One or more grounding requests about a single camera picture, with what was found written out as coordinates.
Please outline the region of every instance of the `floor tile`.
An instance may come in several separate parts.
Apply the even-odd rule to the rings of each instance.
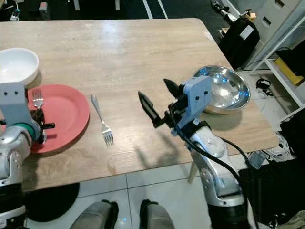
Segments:
[[[255,102],[274,131],[280,130],[280,120],[297,108],[290,96],[256,99]]]
[[[176,229],[196,229],[210,226],[207,204],[199,177],[192,184],[187,179],[130,188],[132,226],[139,228],[139,211],[143,199],[157,201],[165,207]]]
[[[267,96],[262,89],[256,88],[256,82],[260,78],[264,78],[271,82],[270,91],[273,93],[273,97],[289,96],[287,90],[278,81],[275,75],[271,71],[256,71],[255,74],[249,75],[250,71],[241,71],[238,74],[247,82],[251,91],[252,99],[271,98]]]
[[[125,174],[80,182],[78,197],[126,189]]]
[[[75,219],[92,203],[107,199],[116,201],[119,205],[119,215],[115,229],[131,229],[131,216],[128,204],[127,190],[108,192],[93,196],[77,198],[73,206],[61,217],[50,222],[35,222],[28,220],[27,227],[31,229],[69,229]]]
[[[190,169],[191,163],[186,163],[128,173],[126,174],[127,186],[128,188],[131,188],[187,178],[189,176]]]

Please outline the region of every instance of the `cable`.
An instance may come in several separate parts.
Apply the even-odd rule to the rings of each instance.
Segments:
[[[10,9],[10,8],[13,8],[13,7],[14,7],[14,6],[11,5],[11,6],[7,7],[7,8],[4,8],[3,10],[8,10],[8,9]]]
[[[19,9],[19,8],[18,8],[18,3],[17,3],[16,1],[14,1],[14,2],[16,3],[16,8]]]
[[[290,50],[288,47],[283,46],[283,47],[278,48],[276,51],[279,51],[279,50],[281,50],[282,48],[285,48],[285,49],[287,49],[287,50]],[[250,65],[252,65],[252,64],[254,64],[254,63],[260,62],[260,61],[262,61],[262,60],[263,60],[263,59],[260,59],[260,60],[258,60],[258,61],[254,61],[254,62],[252,62],[252,63],[249,63],[249,64],[247,64],[246,66],[242,67],[242,70],[247,71],[247,70],[245,70],[246,67],[248,67],[248,66],[250,66]]]
[[[269,155],[269,159],[272,159],[276,162],[287,161],[291,158],[289,145],[286,139],[279,132],[276,132],[276,135],[279,138],[279,145],[275,148],[261,151]]]
[[[174,129],[175,131],[177,132],[178,136],[183,140],[185,141],[190,147],[192,147],[194,150],[196,150],[199,154],[207,157],[208,159],[211,159],[212,161],[220,164],[221,166],[223,166],[224,168],[226,168],[227,170],[230,171],[230,173],[232,173],[232,175],[234,176],[234,178],[237,180],[237,182],[239,183],[240,187],[241,187],[241,191],[242,191],[242,195],[244,197],[244,203],[245,203],[245,207],[246,209],[248,210],[248,198],[246,197],[245,195],[245,192],[243,191],[243,183],[239,177],[239,175],[236,173],[236,171],[231,167],[229,166],[227,163],[223,162],[222,160],[212,156],[211,154],[209,154],[208,152],[206,152],[205,150],[201,149],[200,147],[198,147],[197,145],[195,145],[189,138],[187,138],[184,133],[182,132],[182,130],[179,128],[179,126],[177,125],[174,117],[173,117],[173,109],[170,108],[170,119],[173,123],[173,126],[174,126]],[[235,147],[242,155],[243,157],[245,158],[245,161],[246,161],[246,164],[248,166],[248,164],[250,164],[248,158],[246,157],[245,153],[241,150],[241,148],[239,148],[237,145],[235,145],[234,143],[230,142],[229,140],[226,140],[224,138],[222,138],[223,140],[225,140],[225,142],[229,143],[229,144],[232,144],[233,147]],[[253,211],[253,215],[254,215],[254,223],[255,223],[255,227],[256,229],[259,229],[258,227],[258,223],[257,223],[257,220],[256,220],[256,217],[255,217],[255,213]]]
[[[244,153],[244,151],[243,151],[240,147],[238,147],[238,146],[235,145],[233,142],[230,142],[229,140],[227,140],[227,139],[225,139],[225,138],[223,138],[223,137],[219,137],[219,138],[221,138],[224,142],[230,144],[230,145],[233,146],[235,149],[237,149],[237,150],[240,152],[240,154],[243,156],[244,161],[245,161],[246,165],[248,166],[248,168],[251,168],[251,167],[252,167],[252,165],[250,164],[250,161],[249,161],[248,157],[246,156],[246,154]]]
[[[246,154],[244,153],[244,151],[243,151],[240,147],[238,147],[236,144],[234,144],[233,142],[231,142],[231,141],[229,141],[229,140],[227,140],[227,139],[225,139],[225,138],[223,138],[223,137],[220,137],[220,138],[221,138],[224,142],[230,144],[231,146],[233,146],[235,149],[237,149],[237,150],[240,152],[240,154],[243,156],[244,161],[245,161],[245,163],[246,163],[246,165],[247,165],[247,167],[248,167],[248,169],[249,169],[249,171],[250,171],[250,179],[251,179],[251,180],[254,179],[254,173],[253,173],[252,165],[251,165],[251,163],[250,163],[248,157],[247,157]],[[257,220],[256,220],[256,213],[255,213],[255,211],[254,211],[253,208],[252,208],[252,212],[253,212],[253,216],[254,216],[254,223],[255,223],[255,226],[256,226],[256,228],[258,229],[259,227],[258,227],[258,222],[257,222]]]

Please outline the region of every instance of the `silver fork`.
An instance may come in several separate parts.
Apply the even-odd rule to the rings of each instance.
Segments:
[[[43,97],[40,88],[35,88],[32,92],[34,106],[38,109],[43,105]]]
[[[90,99],[91,99],[91,102],[92,102],[97,114],[99,115],[101,122],[102,122],[102,134],[103,134],[104,140],[106,142],[106,145],[111,146],[111,145],[113,145],[112,131],[111,131],[110,127],[105,124],[105,121],[102,118],[102,115],[101,115],[101,112],[100,112],[100,107],[99,107],[99,102],[98,102],[96,96],[92,94],[90,96]]]

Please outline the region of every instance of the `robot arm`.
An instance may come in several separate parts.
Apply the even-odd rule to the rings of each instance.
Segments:
[[[28,109],[27,92],[21,83],[0,84],[0,109],[5,130],[0,134],[0,228],[22,228],[25,207],[22,205],[22,163],[30,154],[33,142],[45,140],[43,111]]]
[[[180,86],[170,80],[164,81],[177,99],[169,105],[169,112],[166,111],[161,119],[152,102],[139,92],[143,109],[155,128],[165,123],[173,129],[173,135],[178,134],[186,141],[200,172],[212,228],[249,229],[247,200],[236,180],[238,175],[229,160],[227,147],[211,132],[206,122],[199,120],[211,100],[212,79],[208,76],[193,77]]]

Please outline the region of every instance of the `metal bowl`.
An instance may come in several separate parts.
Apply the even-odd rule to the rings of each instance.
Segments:
[[[206,66],[199,69],[194,77],[202,75],[213,78],[212,99],[206,112],[230,114],[239,111],[250,101],[249,86],[233,70],[220,66]]]

